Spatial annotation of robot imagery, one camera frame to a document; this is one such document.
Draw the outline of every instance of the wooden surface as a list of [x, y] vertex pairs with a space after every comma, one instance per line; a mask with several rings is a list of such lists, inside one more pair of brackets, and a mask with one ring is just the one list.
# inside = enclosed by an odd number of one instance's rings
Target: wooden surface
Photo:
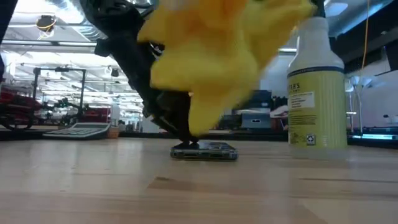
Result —
[[0, 142], [0, 223], [398, 223], [398, 151], [310, 161], [230, 142], [237, 162], [195, 162], [171, 160], [176, 143]]

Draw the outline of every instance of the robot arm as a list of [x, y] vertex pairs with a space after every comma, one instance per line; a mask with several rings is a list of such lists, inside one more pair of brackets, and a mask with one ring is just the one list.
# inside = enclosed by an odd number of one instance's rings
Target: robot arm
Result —
[[143, 114], [160, 128], [183, 142], [197, 141], [188, 128], [190, 97], [188, 93], [163, 91], [150, 87], [150, 68], [164, 46], [137, 43], [145, 20], [135, 6], [125, 0], [80, 0], [86, 18], [108, 36], [98, 40], [95, 54], [112, 57], [126, 74], [132, 89], [143, 99]]

